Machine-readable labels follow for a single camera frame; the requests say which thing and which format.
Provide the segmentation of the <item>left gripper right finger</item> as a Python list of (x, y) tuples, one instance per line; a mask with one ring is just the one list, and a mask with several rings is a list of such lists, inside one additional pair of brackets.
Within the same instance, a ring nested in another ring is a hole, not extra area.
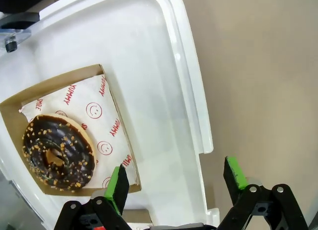
[(254, 216), (262, 216), (271, 230), (307, 230), (308, 226), (299, 204), (286, 184), (267, 189), (250, 184), (235, 157), (226, 157), (223, 177), (233, 207), (219, 230), (244, 230)]

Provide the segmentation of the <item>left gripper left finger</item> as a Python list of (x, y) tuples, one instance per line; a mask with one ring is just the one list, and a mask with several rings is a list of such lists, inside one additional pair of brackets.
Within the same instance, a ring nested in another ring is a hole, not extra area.
[(66, 202), (54, 229), (56, 230), (130, 230), (122, 214), (129, 192), (129, 181), (123, 165), (114, 168), (107, 188), (87, 203)]

